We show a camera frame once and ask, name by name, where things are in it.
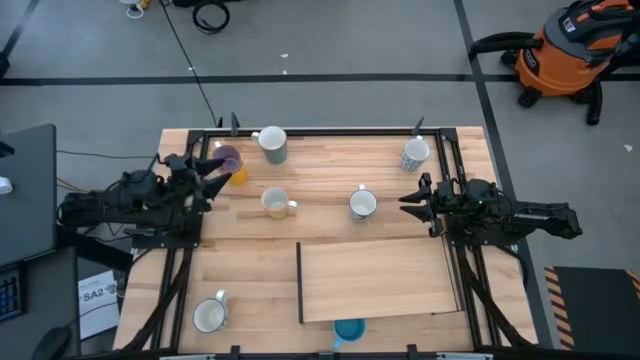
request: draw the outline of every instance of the keyboard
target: keyboard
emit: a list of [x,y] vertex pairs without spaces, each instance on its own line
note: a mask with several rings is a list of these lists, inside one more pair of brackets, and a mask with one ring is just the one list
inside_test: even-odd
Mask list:
[[0,322],[25,312],[24,287],[17,266],[0,270]]

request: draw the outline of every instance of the white cup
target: white cup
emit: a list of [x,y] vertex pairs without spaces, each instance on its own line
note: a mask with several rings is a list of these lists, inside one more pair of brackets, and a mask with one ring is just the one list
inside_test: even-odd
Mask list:
[[351,194],[349,198],[349,209],[351,218],[356,222],[367,220],[378,207],[378,199],[364,184],[358,185],[358,191]]
[[193,324],[203,333],[218,331],[227,326],[228,321],[229,309],[224,290],[218,290],[213,299],[203,300],[193,312]]
[[405,171],[416,171],[424,164],[430,153],[429,145],[422,140],[422,136],[418,135],[404,144],[400,166]]
[[289,195],[279,187],[268,188],[262,193],[262,207],[274,219],[282,219],[298,212],[298,203],[289,200]]

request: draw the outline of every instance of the wooden surface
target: wooden surface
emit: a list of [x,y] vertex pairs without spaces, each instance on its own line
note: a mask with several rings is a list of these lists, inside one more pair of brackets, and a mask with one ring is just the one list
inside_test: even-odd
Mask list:
[[[494,180],[482,128],[458,128],[458,134],[468,178]],[[160,154],[182,153],[186,136],[184,129],[165,130]],[[298,324],[295,243],[424,239],[426,225],[401,212],[397,198],[417,189],[420,172],[430,172],[434,182],[442,179],[435,141],[427,140],[431,155],[411,174],[399,168],[405,137],[290,138],[289,159],[281,165],[268,164],[250,139],[222,139],[242,153],[249,181],[225,187],[214,210],[205,216],[201,247],[191,267],[180,351],[227,353],[231,345],[240,345],[242,352],[329,350],[331,322]],[[446,155],[453,168],[450,152]],[[157,172],[167,175],[163,167]],[[346,205],[360,183],[367,184],[380,201],[368,224],[351,222]],[[291,200],[298,201],[298,216],[274,220],[264,213],[260,195],[269,186],[283,187]],[[517,261],[492,250],[485,250],[485,262],[496,303],[535,342]],[[115,348],[131,340],[157,303],[165,254],[154,250],[132,269]],[[202,334],[193,326],[193,310],[218,289],[229,295],[229,326]],[[163,345],[168,345],[172,319],[170,309]],[[407,344],[417,344],[420,351],[470,350],[465,313],[374,318],[369,320],[365,337],[345,344],[341,351],[406,351]]]
[[429,238],[303,245],[304,322],[457,310],[444,251]]

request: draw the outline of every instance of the white mug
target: white mug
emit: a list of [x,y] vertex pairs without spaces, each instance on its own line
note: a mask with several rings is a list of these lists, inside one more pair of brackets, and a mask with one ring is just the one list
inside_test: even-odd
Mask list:
[[358,185],[358,190],[349,198],[349,210],[351,218],[356,222],[367,220],[378,207],[378,199],[364,184]]
[[298,203],[289,200],[289,195],[279,187],[268,188],[262,193],[262,207],[274,219],[282,219],[298,212]]
[[229,308],[224,290],[218,290],[213,299],[203,300],[193,312],[193,324],[203,333],[218,331],[227,326],[228,322]]
[[422,136],[418,135],[404,144],[400,166],[405,171],[416,171],[424,164],[430,153],[429,145],[422,140]]
[[281,164],[287,160],[287,133],[277,126],[267,126],[254,132],[251,138],[260,145],[264,156],[272,164]]

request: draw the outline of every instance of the wooden table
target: wooden table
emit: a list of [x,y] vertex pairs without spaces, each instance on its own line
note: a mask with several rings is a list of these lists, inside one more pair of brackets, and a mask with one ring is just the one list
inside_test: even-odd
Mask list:
[[[460,127],[457,132],[467,177],[495,180],[483,129]],[[165,130],[161,157],[183,153],[187,134],[187,129]],[[191,265],[180,352],[228,353],[232,345],[240,345],[243,353],[330,350],[331,322],[298,323],[295,243],[427,238],[427,225],[401,212],[397,199],[417,190],[421,172],[430,172],[434,182],[442,180],[434,138],[427,138],[431,155],[416,173],[399,168],[404,136],[290,136],[289,159],[278,166],[268,164],[249,138],[219,140],[240,150],[249,181],[226,186],[205,215]],[[450,146],[445,150],[455,174]],[[164,167],[157,172],[167,175]],[[369,223],[354,224],[346,204],[361,183],[375,192],[379,208]],[[267,217],[260,195],[270,186],[284,188],[298,201],[297,216]],[[131,270],[114,348],[130,341],[157,303],[165,256],[165,250],[153,250]],[[536,342],[518,262],[492,247],[484,247],[484,259],[495,302],[525,338]],[[193,310],[218,289],[228,292],[229,325],[213,334],[200,333],[193,326]],[[173,314],[170,307],[163,346],[169,343]],[[484,311],[478,314],[483,342],[489,343]],[[407,344],[416,344],[419,351],[471,350],[465,312],[373,318],[365,337],[341,351],[404,352]]]

